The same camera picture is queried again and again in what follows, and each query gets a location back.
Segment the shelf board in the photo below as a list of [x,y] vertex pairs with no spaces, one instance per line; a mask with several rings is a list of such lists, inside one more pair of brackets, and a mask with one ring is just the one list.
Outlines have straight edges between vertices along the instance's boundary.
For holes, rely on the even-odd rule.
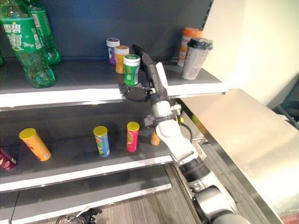
[[[26,80],[19,62],[0,68],[0,109],[12,110],[54,105],[98,104],[124,100],[116,82],[117,73],[106,61],[64,61],[52,67],[57,78],[54,86],[34,89]],[[202,69],[195,80],[181,78],[182,67],[164,63],[171,97],[227,92],[228,87]]]
[[62,183],[95,175],[164,164],[172,161],[167,146],[150,144],[150,130],[139,132],[137,150],[126,150],[124,133],[110,134],[110,155],[100,157],[94,137],[46,142],[52,152],[48,161],[40,162],[25,144],[11,148],[18,151],[18,164],[10,171],[0,171],[0,192],[15,191]]
[[160,165],[22,190],[12,224],[57,217],[81,211],[87,206],[95,208],[170,188],[171,182]]

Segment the blue chip can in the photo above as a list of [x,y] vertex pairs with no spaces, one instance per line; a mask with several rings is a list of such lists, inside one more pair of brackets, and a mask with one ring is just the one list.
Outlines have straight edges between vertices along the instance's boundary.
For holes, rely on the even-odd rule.
[[106,157],[110,154],[108,142],[108,130],[105,126],[97,126],[93,130],[100,156]]

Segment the plastic cup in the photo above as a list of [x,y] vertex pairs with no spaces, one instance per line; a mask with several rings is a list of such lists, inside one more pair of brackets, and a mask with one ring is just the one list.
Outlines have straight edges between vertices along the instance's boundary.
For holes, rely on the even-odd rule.
[[108,38],[106,39],[106,44],[108,48],[108,55],[109,55],[109,63],[115,64],[115,55],[114,55],[114,48],[120,45],[120,40],[116,38]]
[[100,156],[106,157],[110,154],[109,141],[108,141],[108,129],[105,126],[97,126],[93,130],[95,140]]
[[25,142],[34,155],[36,155],[39,161],[46,161],[51,158],[51,152],[34,128],[24,129],[20,132],[19,137]]
[[119,74],[124,74],[125,69],[123,66],[123,57],[129,54],[129,47],[127,46],[116,46],[114,48],[114,55],[116,60],[115,71]]
[[192,38],[188,42],[188,51],[183,67],[182,78],[196,79],[210,50],[213,49],[213,41],[206,38]]
[[125,68],[124,82],[127,86],[138,84],[138,71],[140,67],[140,57],[138,55],[125,55],[123,58]]
[[131,153],[135,152],[137,148],[139,128],[137,122],[131,121],[127,124],[127,150]]

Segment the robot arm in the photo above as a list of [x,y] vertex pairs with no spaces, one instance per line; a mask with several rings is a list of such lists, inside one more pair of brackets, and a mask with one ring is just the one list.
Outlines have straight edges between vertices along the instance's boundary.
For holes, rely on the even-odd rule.
[[[145,118],[145,125],[156,126],[157,135],[169,148],[173,160],[194,193],[193,202],[201,220],[210,224],[250,224],[235,214],[237,209],[232,196],[199,158],[192,143],[182,135],[180,126],[175,121],[174,108],[170,104],[162,63],[153,62],[137,45],[133,45],[133,50],[141,58],[141,69],[146,72],[149,88],[126,87],[119,81],[120,90],[128,99],[137,98],[137,101],[150,99],[154,116],[149,115]],[[134,92],[144,94],[136,97]]]

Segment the dark red can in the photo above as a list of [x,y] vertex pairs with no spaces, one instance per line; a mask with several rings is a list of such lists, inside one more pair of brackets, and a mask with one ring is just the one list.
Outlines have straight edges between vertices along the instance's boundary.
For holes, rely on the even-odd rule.
[[0,165],[5,170],[12,170],[17,165],[17,161],[0,147]]

